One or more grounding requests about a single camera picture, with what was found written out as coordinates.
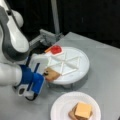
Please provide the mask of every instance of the bread slice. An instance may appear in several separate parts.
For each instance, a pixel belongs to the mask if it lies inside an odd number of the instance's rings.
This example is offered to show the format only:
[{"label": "bread slice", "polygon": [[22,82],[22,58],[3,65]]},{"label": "bread slice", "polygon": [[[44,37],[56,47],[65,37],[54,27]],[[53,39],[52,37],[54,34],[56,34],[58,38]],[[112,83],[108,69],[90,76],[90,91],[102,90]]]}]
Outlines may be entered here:
[{"label": "bread slice", "polygon": [[44,76],[47,81],[52,82],[60,76],[60,73],[48,67],[44,71]]},{"label": "bread slice", "polygon": [[71,118],[71,120],[78,120],[78,119],[75,117],[76,107],[77,107],[77,105],[75,105],[75,107],[72,109],[72,111],[70,111],[70,112],[68,113],[68,115],[69,115],[69,117]]}]

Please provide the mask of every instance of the black cable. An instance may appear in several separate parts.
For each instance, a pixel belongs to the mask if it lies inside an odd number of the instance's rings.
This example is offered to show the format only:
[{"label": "black cable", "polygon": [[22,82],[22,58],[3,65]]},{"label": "black cable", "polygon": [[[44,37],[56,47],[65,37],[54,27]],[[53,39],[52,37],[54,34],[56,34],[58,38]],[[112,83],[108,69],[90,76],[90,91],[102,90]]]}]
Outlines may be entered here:
[{"label": "black cable", "polygon": [[28,97],[25,97],[28,101],[34,101],[38,97],[38,94],[34,93],[33,98],[30,99]]}]

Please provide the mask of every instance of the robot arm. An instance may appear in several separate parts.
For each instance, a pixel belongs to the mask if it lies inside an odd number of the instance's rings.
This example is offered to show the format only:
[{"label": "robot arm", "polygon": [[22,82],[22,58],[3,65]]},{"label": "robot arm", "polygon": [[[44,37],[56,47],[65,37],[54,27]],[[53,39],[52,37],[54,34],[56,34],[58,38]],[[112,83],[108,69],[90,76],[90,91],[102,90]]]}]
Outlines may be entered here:
[{"label": "robot arm", "polygon": [[0,1],[0,61],[17,62],[29,55],[29,43],[4,0]]},{"label": "robot arm", "polygon": [[[20,95],[25,97],[38,95],[44,83],[44,76],[36,73],[40,59],[34,70],[25,65],[17,65],[17,62],[26,60],[28,55],[29,43],[26,37],[20,31],[6,1],[0,0],[0,86],[20,88]],[[42,57],[42,60],[48,62],[47,57]]]}]

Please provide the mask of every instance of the blue gripper part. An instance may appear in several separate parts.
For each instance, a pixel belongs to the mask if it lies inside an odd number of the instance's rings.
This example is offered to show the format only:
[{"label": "blue gripper part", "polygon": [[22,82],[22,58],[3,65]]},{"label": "blue gripper part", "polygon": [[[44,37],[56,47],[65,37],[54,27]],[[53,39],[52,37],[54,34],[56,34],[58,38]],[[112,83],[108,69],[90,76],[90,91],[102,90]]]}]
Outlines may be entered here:
[{"label": "blue gripper part", "polygon": [[40,91],[42,90],[42,86],[44,83],[44,77],[38,73],[34,73],[33,75],[33,86],[32,86],[32,91],[36,94],[39,94]]}]

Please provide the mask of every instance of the cheese slice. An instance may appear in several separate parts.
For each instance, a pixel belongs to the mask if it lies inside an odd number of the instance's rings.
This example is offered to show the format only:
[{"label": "cheese slice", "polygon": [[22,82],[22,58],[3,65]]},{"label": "cheese slice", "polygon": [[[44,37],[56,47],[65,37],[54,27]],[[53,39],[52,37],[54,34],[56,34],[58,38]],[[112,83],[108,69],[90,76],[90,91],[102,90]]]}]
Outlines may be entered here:
[{"label": "cheese slice", "polygon": [[89,119],[92,113],[92,106],[85,103],[78,103],[75,116]]}]

